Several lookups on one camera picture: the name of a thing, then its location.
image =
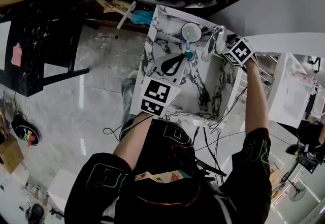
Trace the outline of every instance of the black marble table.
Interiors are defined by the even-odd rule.
[[[0,84],[28,97],[45,85],[88,73],[89,69],[74,71],[84,17],[82,10],[55,0],[24,0],[0,8],[0,23],[11,21]],[[11,63],[17,43],[22,49],[20,67]],[[68,72],[44,78],[45,63]]]

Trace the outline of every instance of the table leg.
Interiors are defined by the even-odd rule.
[[[54,75],[54,76],[50,76],[50,77],[46,77],[43,79],[43,86],[61,81],[61,80],[66,80],[66,79],[70,79],[73,77],[77,77],[83,74],[87,74],[89,72],[89,68],[86,69],[82,69],[82,70],[77,70],[77,71],[73,71],[73,72],[67,72],[67,73],[62,73],[59,75]]]

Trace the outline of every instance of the marble floor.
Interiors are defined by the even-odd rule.
[[[47,188],[59,169],[78,174],[92,154],[113,152],[118,142],[113,135],[105,135],[103,129],[115,129],[121,124],[121,81],[138,68],[145,39],[146,35],[140,33],[108,27],[94,30],[85,26],[76,69],[89,67],[88,74],[48,85],[29,98],[16,94],[17,106],[42,135],[39,145],[32,148],[19,140],[24,165],[34,181]],[[65,71],[46,65],[45,76]],[[14,92],[2,85],[0,93],[14,98]],[[239,102],[229,115],[221,137],[243,131],[244,111],[245,105]],[[190,137],[194,136],[195,126],[183,127]],[[196,149],[205,146],[202,131],[196,138]],[[271,122],[270,132],[284,141],[271,136],[270,160],[285,172],[295,160],[284,152],[288,146],[285,142],[295,143],[296,138],[274,122]],[[209,134],[208,142],[216,140],[216,136],[216,133]],[[244,133],[239,133],[219,142],[217,159],[227,174],[232,170],[231,155],[242,148],[244,138]],[[207,148],[198,151],[197,157],[213,165]]]

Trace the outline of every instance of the black wire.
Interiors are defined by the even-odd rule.
[[[228,110],[228,112],[217,122],[214,123],[213,125],[211,125],[209,127],[209,129],[211,130],[211,134],[214,133],[215,131],[217,131],[218,126],[221,124],[221,122],[229,115],[229,113],[231,112],[231,110],[234,108],[235,104],[237,103],[237,101],[239,100],[239,98],[244,94],[244,92],[246,91],[247,87],[243,89],[243,91],[238,95],[238,97],[234,100],[234,103],[232,104],[232,106],[230,107],[230,109]]]
[[[217,153],[218,153],[218,146],[219,146],[219,137],[220,137],[220,134],[221,134],[221,130],[220,130],[220,132],[218,133],[217,143],[216,143],[216,145],[215,145],[214,156],[215,156],[216,159],[217,159]],[[221,184],[224,184],[223,176],[220,176],[220,180],[221,180]]]
[[[127,131],[128,131],[128,132],[131,131],[131,129],[135,128],[138,124],[142,123],[143,121],[147,120],[147,119],[150,118],[150,117],[153,117],[153,115],[150,115],[150,116],[146,117],[145,119],[142,119],[139,123],[136,123],[135,125],[133,125],[133,126],[130,127],[129,129],[127,129]]]
[[[271,134],[270,132],[269,132],[269,134],[270,134],[271,136],[274,136],[275,138],[279,139],[279,140],[282,141],[283,143],[286,143],[286,144],[290,145],[289,143],[287,143],[287,142],[283,141],[282,139],[276,137],[274,134]]]
[[[245,131],[238,132],[238,133],[233,133],[233,134],[231,134],[231,135],[227,135],[227,136],[224,136],[224,137],[220,137],[219,140],[221,140],[222,138],[225,138],[225,137],[228,137],[228,136],[232,136],[232,135],[236,135],[236,134],[240,134],[240,133],[243,133],[243,132],[245,132]],[[203,146],[203,147],[199,148],[198,150],[195,150],[195,152],[200,151],[200,150],[202,150],[203,148],[206,148],[206,147],[208,147],[208,146],[214,144],[215,142],[217,142],[217,140],[213,141],[213,142],[210,143],[209,145]]]
[[[200,127],[198,126],[197,129],[195,130],[194,137],[193,137],[193,144],[192,144],[193,147],[194,147],[195,138],[198,135],[199,129],[200,129]]]
[[[115,131],[117,131],[117,130],[120,129],[121,127],[122,127],[122,125],[120,125],[120,126],[119,126],[117,129],[115,129],[114,131],[113,131],[111,128],[106,127],[106,128],[103,129],[103,133],[104,133],[105,135],[111,135],[111,134],[114,134],[116,140],[119,142],[119,140],[117,139],[117,136],[116,136],[116,134],[115,134]],[[106,130],[106,129],[110,130],[111,132],[110,132],[110,133],[105,133],[105,130]]]
[[[24,113],[22,113],[21,111],[18,110],[17,103],[16,103],[16,94],[17,94],[17,92],[15,92],[15,94],[14,94],[14,102],[15,102],[15,107],[16,107],[17,114],[20,114],[20,115],[24,116],[25,117],[25,121],[28,122],[27,117],[24,115]]]
[[[217,131],[217,133],[218,133],[218,137],[217,137],[217,140],[218,140],[219,137],[220,137],[220,134],[221,134],[221,130],[220,130],[220,129],[217,129],[216,131]],[[216,158],[217,158],[217,150],[218,150],[218,141],[217,141],[216,146],[215,146],[215,148],[214,148],[214,156],[215,156]]]
[[[211,149],[210,149],[210,147],[208,145],[208,139],[207,139],[207,134],[205,133],[205,128],[203,128],[203,132],[204,132],[204,140],[205,140],[205,143],[207,144],[208,150],[209,150],[211,156],[213,157],[215,163],[217,164],[218,169],[221,171],[220,166],[218,164],[218,161],[217,161],[216,157],[214,156],[214,154],[212,153],[212,151],[211,151]]]
[[[127,129],[127,130],[130,131],[132,128],[134,128],[135,126],[137,126],[138,124],[142,123],[144,120],[146,120],[146,119],[148,119],[148,118],[150,118],[150,117],[153,117],[153,115],[148,116],[147,118],[143,119],[143,120],[140,121],[139,123],[136,123],[135,125],[133,125],[131,128],[129,128],[129,129]],[[114,134],[116,140],[119,142],[119,141],[121,141],[121,138],[118,139],[117,136],[115,135],[115,132],[116,132],[119,128],[121,128],[121,127],[122,127],[122,125],[120,125],[120,126],[119,126],[117,129],[115,129],[115,130],[112,130],[110,127],[106,127],[106,128],[103,129],[103,133],[104,133],[105,135],[111,135],[111,134]],[[105,133],[105,130],[106,130],[106,129],[110,130],[111,132],[110,132],[110,133]]]

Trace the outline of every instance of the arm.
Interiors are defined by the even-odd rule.
[[[247,69],[246,135],[259,128],[269,128],[268,104],[257,65],[249,59]]]
[[[323,125],[323,128],[321,129],[318,141],[320,142],[320,144],[322,145],[325,141],[325,124]]]
[[[135,118],[132,126],[136,125],[144,119],[145,120],[131,129],[125,135],[113,153],[114,155],[125,160],[131,167],[132,171],[136,167],[139,155],[141,153],[144,141],[146,140],[146,136],[151,125],[152,117],[148,117],[150,117],[150,114],[142,113]]]

